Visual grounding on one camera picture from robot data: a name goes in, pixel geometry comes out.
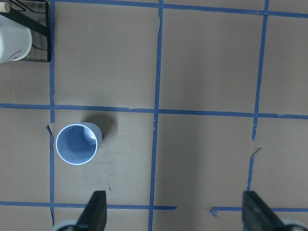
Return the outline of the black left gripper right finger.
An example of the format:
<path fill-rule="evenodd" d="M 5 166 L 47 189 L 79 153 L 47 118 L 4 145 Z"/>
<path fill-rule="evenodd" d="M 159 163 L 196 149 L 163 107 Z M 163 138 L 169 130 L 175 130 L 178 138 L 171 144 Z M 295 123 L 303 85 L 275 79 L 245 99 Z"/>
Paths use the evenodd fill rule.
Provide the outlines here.
<path fill-rule="evenodd" d="M 244 191 L 242 222 L 247 231 L 280 231 L 284 223 L 254 191 Z"/>

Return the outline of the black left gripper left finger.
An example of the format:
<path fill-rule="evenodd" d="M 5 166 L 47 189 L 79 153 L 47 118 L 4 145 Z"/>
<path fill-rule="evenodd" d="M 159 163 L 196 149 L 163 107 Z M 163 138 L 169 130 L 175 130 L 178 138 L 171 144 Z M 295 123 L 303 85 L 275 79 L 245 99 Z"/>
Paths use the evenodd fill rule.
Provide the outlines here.
<path fill-rule="evenodd" d="M 95 191 L 76 223 L 77 231 L 103 231 L 107 221 L 105 191 Z"/>

